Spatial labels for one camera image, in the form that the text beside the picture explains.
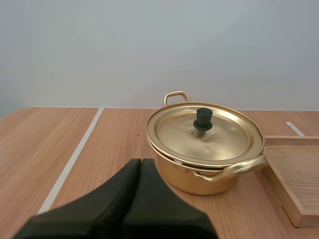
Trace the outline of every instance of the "wood grain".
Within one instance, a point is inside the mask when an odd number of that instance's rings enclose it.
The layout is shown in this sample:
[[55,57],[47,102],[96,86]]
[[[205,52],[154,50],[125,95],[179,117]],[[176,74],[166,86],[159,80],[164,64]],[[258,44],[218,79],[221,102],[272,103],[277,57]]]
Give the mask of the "wood grain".
[[[105,109],[52,208],[97,188],[131,158],[154,158],[155,153],[144,134],[146,120],[153,111]],[[270,120],[264,130],[271,132],[271,127]],[[272,132],[295,135],[288,126]],[[319,229],[292,226],[270,186],[260,180],[258,172],[244,174],[236,187],[215,196],[195,196],[175,188],[172,190],[208,214],[220,239],[316,239],[319,236]]]
[[319,112],[318,111],[285,111],[292,118],[294,124],[307,136],[319,136]]
[[240,111],[251,118],[264,135],[295,135],[286,122],[294,122],[294,118],[285,111]]
[[266,147],[273,145],[317,145],[319,146],[318,136],[280,136],[266,135]]
[[319,227],[319,146],[273,145],[266,153],[274,173],[264,173],[294,225]]
[[145,124],[153,109],[104,109],[52,208],[71,202],[111,178],[131,158],[155,158]]
[[0,120],[0,234],[37,213],[97,109],[29,108]]

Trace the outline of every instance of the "gold handle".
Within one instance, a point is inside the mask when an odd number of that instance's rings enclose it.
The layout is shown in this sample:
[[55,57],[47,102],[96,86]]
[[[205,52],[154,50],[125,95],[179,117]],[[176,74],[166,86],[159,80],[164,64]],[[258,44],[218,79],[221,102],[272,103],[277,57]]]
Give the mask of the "gold handle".
[[190,102],[188,94],[186,94],[184,91],[173,91],[173,92],[168,93],[164,97],[163,106],[167,106],[167,99],[168,99],[168,97],[172,97],[172,96],[183,96],[186,102]]
[[266,159],[265,155],[261,154],[255,158],[248,159],[248,160],[241,161],[241,162],[235,163],[233,165],[230,165],[212,177],[203,175],[203,174],[195,172],[195,171],[193,171],[193,173],[196,177],[205,179],[209,182],[217,182],[219,180],[237,177],[238,175],[240,175],[242,173],[246,173],[246,172],[251,171],[251,170],[261,169],[261,168],[266,167],[266,166],[268,166],[267,159]]

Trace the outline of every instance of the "white wall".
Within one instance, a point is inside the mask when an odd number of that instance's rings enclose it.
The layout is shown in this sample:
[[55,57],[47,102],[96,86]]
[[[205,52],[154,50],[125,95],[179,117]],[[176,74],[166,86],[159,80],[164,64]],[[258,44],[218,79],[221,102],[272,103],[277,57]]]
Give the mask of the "white wall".
[[319,110],[318,0],[1,0],[0,111]]

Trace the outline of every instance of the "lid knob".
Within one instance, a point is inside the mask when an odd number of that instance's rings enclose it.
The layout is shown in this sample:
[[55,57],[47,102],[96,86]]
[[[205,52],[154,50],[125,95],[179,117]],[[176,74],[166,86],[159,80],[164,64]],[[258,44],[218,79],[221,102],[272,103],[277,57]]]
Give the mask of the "lid knob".
[[197,110],[197,119],[194,121],[194,127],[201,131],[210,130],[213,124],[210,122],[213,111],[208,108],[199,108]]

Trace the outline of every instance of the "wooden board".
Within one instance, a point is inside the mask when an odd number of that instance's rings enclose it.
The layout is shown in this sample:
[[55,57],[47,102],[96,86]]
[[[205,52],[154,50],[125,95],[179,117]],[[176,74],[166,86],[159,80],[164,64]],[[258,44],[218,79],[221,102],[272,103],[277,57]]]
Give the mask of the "wooden board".
[[0,238],[36,214],[97,109],[29,108],[0,120]]
[[319,227],[319,137],[269,137],[263,169],[295,227]]

